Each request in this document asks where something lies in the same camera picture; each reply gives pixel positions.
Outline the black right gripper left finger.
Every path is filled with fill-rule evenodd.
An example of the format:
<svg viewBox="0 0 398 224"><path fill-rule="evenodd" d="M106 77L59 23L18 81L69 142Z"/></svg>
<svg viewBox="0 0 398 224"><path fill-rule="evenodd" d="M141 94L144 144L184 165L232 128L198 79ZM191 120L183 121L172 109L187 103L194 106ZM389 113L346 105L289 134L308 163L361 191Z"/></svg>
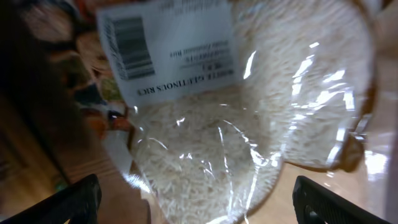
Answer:
<svg viewBox="0 0 398 224"><path fill-rule="evenodd" d="M90 174L1 224L97 224L101 197L98 178Z"/></svg>

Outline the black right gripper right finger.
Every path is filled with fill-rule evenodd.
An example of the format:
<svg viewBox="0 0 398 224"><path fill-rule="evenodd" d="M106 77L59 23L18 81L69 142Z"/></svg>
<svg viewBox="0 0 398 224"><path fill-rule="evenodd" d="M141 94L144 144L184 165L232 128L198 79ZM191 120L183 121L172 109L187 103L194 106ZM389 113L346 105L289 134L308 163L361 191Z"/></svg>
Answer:
<svg viewBox="0 0 398 224"><path fill-rule="evenodd" d="M390 224L303 175L292 199L298 224Z"/></svg>

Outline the glutinous rice bag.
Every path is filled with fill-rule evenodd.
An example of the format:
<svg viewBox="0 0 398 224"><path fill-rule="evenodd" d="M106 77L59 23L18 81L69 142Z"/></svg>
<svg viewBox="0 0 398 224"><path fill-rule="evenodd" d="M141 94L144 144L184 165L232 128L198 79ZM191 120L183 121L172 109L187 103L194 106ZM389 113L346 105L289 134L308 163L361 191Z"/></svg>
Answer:
<svg viewBox="0 0 398 224"><path fill-rule="evenodd" d="M125 179L169 223L236 223L283 162L330 169L362 115L354 1L16 1Z"/></svg>

